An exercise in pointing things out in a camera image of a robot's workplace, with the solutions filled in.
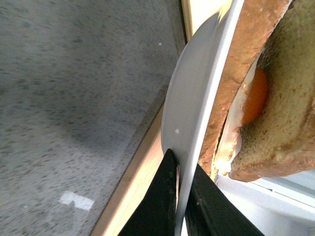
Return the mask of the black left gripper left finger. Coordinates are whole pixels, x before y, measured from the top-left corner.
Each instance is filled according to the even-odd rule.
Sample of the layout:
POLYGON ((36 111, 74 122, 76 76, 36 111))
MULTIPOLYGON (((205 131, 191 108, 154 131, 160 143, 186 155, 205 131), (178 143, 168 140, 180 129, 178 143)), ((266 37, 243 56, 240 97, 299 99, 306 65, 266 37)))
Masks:
POLYGON ((173 236, 177 198, 177 160, 168 149, 143 200, 121 236, 173 236))

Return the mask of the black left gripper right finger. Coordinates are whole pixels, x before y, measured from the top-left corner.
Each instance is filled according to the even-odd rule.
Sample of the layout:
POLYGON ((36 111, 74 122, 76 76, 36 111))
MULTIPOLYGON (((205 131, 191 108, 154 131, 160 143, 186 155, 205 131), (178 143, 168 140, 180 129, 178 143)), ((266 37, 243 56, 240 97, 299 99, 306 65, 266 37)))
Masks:
POLYGON ((189 236, 262 236, 263 233, 197 165, 185 213, 189 236))

